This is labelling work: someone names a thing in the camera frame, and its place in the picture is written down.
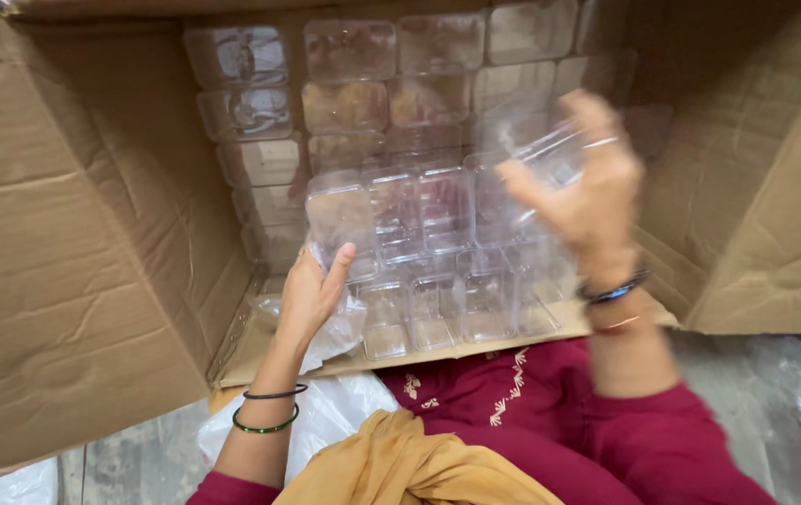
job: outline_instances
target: green bangle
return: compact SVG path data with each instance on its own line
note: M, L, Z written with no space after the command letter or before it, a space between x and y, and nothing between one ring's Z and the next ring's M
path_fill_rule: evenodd
M288 428L288 426L291 425L295 419L297 419L297 414L301 412L301 408L298 407L297 404L294 404L294 415L291 416L291 419L283 422L279 426L275 426L273 428L248 428L247 426L243 426L242 423L238 421L238 411L241 409L241 407L237 408L236 413L233 414L233 425L245 433L272 433L274 431L284 430L285 428Z

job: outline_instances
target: sleeve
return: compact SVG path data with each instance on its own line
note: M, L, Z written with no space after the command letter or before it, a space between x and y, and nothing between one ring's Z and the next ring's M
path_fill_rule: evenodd
M271 505L280 490L210 472L186 505Z
M731 461L722 429L686 384L645 398L592 396L585 415L587 455L646 505L776 505Z

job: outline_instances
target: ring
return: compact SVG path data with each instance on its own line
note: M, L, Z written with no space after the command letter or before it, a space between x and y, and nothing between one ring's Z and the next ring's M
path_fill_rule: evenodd
M619 140L618 137L605 138L603 140L598 140L598 141L596 141L596 142L594 142L592 144L585 145L585 149L590 148L590 147L599 147L601 145L606 145L606 144L612 144L613 142L617 142L618 140Z

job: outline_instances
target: concrete floor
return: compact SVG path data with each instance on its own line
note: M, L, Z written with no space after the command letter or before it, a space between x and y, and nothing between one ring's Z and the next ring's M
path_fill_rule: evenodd
M771 491L762 441L766 420L762 401L749 392L755 375L743 341L683 333L674 348L687 381L727 430L737 465ZM184 503L207 472L195 442L205 419L202 401L62 454L60 503Z

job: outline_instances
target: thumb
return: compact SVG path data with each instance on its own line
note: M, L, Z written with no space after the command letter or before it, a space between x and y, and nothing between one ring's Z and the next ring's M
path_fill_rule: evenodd
M348 279L350 264L354 261L356 252L357 247L347 243L335 255L335 261L332 262L329 275L326 276L325 281L322 281L322 292L326 294L328 303L338 303L341 290L344 289L344 283Z
M510 196L528 209L537 211L546 223L560 228L560 205L571 191L571 186L550 189L547 184L535 179L528 167L516 160L507 160L496 166L494 172L504 181Z

